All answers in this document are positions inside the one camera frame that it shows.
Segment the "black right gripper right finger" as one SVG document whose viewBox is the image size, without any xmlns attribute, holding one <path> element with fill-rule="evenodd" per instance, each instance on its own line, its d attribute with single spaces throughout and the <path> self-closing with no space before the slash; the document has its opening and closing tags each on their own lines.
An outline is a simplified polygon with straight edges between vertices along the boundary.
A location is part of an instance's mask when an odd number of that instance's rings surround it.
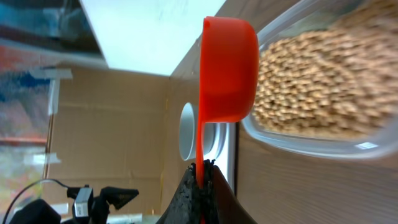
<svg viewBox="0 0 398 224">
<path fill-rule="evenodd" d="M 201 211 L 206 224 L 257 223 L 238 202 L 215 160 L 204 161 Z"/>
</svg>

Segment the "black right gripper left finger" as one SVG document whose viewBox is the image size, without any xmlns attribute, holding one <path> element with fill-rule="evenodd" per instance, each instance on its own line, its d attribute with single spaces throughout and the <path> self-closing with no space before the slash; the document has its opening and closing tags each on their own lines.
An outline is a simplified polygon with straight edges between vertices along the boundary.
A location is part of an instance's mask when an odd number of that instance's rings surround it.
<svg viewBox="0 0 398 224">
<path fill-rule="evenodd" d="M 199 223 L 199 188 L 196 164 L 187 167 L 166 211 L 156 224 Z"/>
</svg>

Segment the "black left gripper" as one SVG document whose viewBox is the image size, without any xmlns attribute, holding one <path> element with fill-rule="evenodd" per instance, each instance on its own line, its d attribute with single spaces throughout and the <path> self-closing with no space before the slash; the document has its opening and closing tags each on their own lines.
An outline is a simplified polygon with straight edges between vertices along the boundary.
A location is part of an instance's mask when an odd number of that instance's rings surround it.
<svg viewBox="0 0 398 224">
<path fill-rule="evenodd" d="M 82 187 L 70 187 L 67 189 L 67 197 L 76 199 L 79 189 Z M 137 189 L 120 189 L 116 187 L 105 187 L 102 189 L 102 197 L 93 195 L 93 203 L 91 206 L 91 213 L 88 218 L 74 218 L 74 216 L 67 220 L 67 224 L 106 224 L 109 205 L 113 205 L 116 210 L 120 210 L 127 205 L 131 200 L 139 195 Z"/>
</svg>

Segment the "white digital kitchen scale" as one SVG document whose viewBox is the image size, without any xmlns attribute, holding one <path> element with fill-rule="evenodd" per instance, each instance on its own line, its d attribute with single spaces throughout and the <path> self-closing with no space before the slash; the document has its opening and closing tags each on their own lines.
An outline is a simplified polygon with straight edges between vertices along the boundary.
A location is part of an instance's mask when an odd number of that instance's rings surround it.
<svg viewBox="0 0 398 224">
<path fill-rule="evenodd" d="M 215 164 L 219 167 L 225 180 L 227 181 L 233 193 L 236 193 L 236 149 L 238 140 L 238 124 L 225 123 L 224 138 L 222 140 L 222 148 L 218 157 L 215 159 Z"/>
</svg>

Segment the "red plastic measuring scoop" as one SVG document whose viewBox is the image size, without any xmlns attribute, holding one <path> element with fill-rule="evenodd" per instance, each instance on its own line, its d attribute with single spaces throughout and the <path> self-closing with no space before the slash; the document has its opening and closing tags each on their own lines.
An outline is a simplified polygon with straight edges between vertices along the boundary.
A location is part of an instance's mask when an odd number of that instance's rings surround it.
<svg viewBox="0 0 398 224">
<path fill-rule="evenodd" d="M 247 21 L 208 16 L 203 20 L 197 119 L 196 181 L 203 221 L 203 140 L 207 123 L 237 123 L 254 104 L 259 68 L 257 35 Z"/>
</svg>

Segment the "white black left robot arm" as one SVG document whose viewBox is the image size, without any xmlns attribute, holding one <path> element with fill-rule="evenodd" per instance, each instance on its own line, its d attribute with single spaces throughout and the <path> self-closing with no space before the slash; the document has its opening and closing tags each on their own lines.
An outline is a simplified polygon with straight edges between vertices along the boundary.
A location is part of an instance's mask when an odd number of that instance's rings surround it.
<svg viewBox="0 0 398 224">
<path fill-rule="evenodd" d="M 110 213 L 109 207 L 116 210 L 123 208 L 139 195 L 136 189 L 120 189 L 105 187 L 99 195 L 93 195 L 89 185 L 67 188 L 67 197 L 74 199 L 72 206 L 73 218 L 65 223 L 106 224 Z M 61 224 L 61 215 L 45 200 L 37 199 L 12 217 L 10 224 Z"/>
</svg>

